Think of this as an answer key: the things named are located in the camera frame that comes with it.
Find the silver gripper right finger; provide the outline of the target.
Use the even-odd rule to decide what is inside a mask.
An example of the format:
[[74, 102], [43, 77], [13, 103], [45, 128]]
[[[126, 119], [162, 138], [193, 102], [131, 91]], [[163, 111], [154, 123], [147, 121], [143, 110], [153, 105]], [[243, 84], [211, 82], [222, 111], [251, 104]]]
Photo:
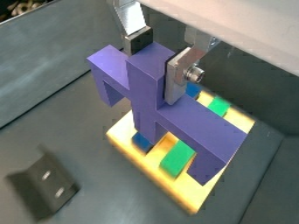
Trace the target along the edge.
[[174, 105], [185, 95], [187, 83], [198, 84], [202, 81], [205, 70], [197, 67], [197, 63], [221, 42], [209, 33], [191, 26], [186, 27], [185, 41], [190, 46], [166, 62], [165, 101], [170, 105]]

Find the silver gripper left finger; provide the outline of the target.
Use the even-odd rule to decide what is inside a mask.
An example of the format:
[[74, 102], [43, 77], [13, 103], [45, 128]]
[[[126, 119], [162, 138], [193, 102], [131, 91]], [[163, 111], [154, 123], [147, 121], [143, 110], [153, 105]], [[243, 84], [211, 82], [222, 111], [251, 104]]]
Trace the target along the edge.
[[131, 56], [154, 43], [154, 30], [146, 24], [142, 4], [137, 0], [111, 0], [111, 6], [121, 25], [125, 51]]

